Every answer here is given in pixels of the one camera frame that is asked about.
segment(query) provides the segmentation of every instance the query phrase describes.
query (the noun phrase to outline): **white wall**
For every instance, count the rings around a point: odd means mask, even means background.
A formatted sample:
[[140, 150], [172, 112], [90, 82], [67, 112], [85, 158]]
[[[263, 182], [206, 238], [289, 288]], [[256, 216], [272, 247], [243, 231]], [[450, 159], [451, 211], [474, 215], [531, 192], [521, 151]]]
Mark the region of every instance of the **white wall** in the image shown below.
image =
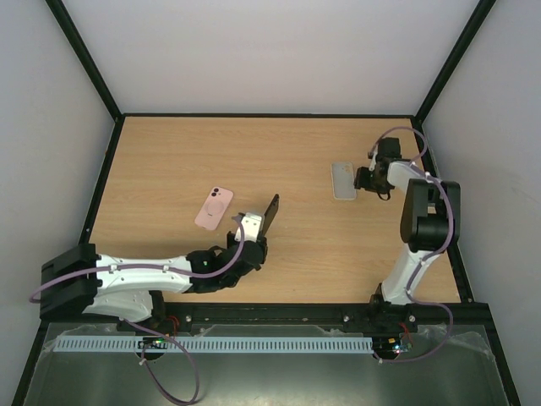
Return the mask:
[[124, 112], [413, 114], [478, 0], [64, 0]]
[[41, 264], [77, 244], [112, 120], [44, 1], [3, 2], [0, 54], [0, 404], [7, 405], [39, 323], [27, 297]]
[[539, 404], [541, 2], [499, 0], [425, 129], [462, 186], [460, 246], [525, 405]]

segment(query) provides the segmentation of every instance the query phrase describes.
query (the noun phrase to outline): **white slotted strip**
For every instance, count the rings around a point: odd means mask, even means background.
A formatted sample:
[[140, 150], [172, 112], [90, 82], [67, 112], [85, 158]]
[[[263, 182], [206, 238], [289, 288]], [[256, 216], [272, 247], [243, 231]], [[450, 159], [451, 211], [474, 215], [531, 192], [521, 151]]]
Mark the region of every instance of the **white slotted strip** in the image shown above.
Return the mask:
[[[131, 353], [144, 337], [63, 336], [54, 352]], [[190, 353], [200, 354], [372, 354], [366, 337], [177, 337]], [[181, 352], [171, 343], [155, 344], [147, 352]]]

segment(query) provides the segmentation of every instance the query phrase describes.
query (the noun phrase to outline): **wooden table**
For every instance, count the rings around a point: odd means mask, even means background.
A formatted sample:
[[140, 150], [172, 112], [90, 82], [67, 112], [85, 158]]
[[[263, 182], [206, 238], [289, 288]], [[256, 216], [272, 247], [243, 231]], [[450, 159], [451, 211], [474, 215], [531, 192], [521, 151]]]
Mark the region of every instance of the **wooden table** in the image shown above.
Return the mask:
[[[167, 301], [366, 303], [391, 271], [402, 242], [404, 195], [390, 201], [361, 191], [335, 200], [331, 163], [368, 165], [367, 152], [406, 119], [126, 118], [90, 242], [124, 258], [166, 258], [226, 244], [238, 212], [264, 211], [279, 193], [258, 272], [212, 294], [166, 294]], [[418, 149], [397, 131], [402, 155]], [[194, 224], [213, 186], [235, 197], [215, 232]], [[442, 255], [417, 291], [419, 299], [458, 302]]]

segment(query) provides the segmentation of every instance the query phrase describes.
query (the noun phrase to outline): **black metal frame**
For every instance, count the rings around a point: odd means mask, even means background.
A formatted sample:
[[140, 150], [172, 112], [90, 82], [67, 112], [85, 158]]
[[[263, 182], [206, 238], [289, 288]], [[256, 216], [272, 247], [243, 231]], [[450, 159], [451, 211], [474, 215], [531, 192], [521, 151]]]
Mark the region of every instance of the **black metal frame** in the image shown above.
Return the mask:
[[[62, 0], [45, 0], [54, 14], [57, 22], [69, 40], [72, 48], [79, 57], [90, 80], [94, 84], [98, 94], [103, 100], [109, 113], [115, 120], [111, 140], [101, 168], [100, 176], [95, 192], [90, 202], [88, 215], [80, 235], [79, 243], [87, 243], [90, 239], [92, 228], [100, 206], [101, 197], [105, 190], [107, 177], [111, 169], [115, 150], [122, 132], [126, 117], [235, 117], [235, 118], [408, 118], [412, 127], [423, 132], [423, 122], [427, 118], [431, 108], [436, 103], [438, 96], [443, 91], [445, 84], [451, 77], [462, 56], [472, 42], [481, 24], [487, 17], [495, 0], [480, 0], [467, 22], [460, 37], [456, 41], [449, 57], [445, 61], [440, 73], [421, 107], [415, 116], [412, 115], [385, 115], [385, 114], [230, 114], [230, 113], [121, 113], [111, 92], [102, 78], [94, 63], [86, 45], [71, 20]], [[417, 138], [418, 146], [422, 141]], [[436, 168], [430, 151], [423, 157], [424, 167], [432, 174], [436, 174]], [[505, 361], [505, 355], [501, 347], [498, 332], [487, 304], [474, 303], [473, 293], [467, 279], [467, 273], [462, 262], [460, 250], [456, 244], [448, 249], [456, 287], [460, 295], [460, 304], [449, 304], [457, 325], [482, 325], [487, 332], [490, 347], [496, 358], [496, 364], [500, 371], [500, 377], [504, 385], [505, 393], [511, 404], [520, 404], [513, 383], [511, 373]], [[377, 331], [371, 329], [366, 321], [369, 318], [368, 304], [176, 304], [167, 303], [167, 313], [176, 315], [181, 321], [180, 329], [192, 331], [201, 326], [212, 324], [308, 324], [322, 327], [340, 328], [346, 332], [363, 332], [369, 337], [388, 336], [394, 333], [390, 330]], [[405, 315], [414, 315], [415, 323], [439, 324], [447, 322], [447, 314], [438, 307], [419, 306], [409, 304], [404, 306]], [[46, 335], [47, 323], [42, 322], [36, 334], [36, 339], [30, 351], [25, 370], [20, 380], [13, 405], [21, 405], [24, 402], [36, 361], [41, 352]]]

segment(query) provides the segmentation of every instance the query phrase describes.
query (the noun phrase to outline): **pink smartphone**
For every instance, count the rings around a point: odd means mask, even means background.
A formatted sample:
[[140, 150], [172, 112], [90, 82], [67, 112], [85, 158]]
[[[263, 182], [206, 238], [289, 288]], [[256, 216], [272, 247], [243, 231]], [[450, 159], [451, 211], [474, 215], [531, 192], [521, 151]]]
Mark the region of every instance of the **pink smartphone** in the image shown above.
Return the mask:
[[195, 224], [207, 230], [216, 230], [233, 198], [231, 190], [215, 187], [206, 198], [203, 207], [195, 218]]

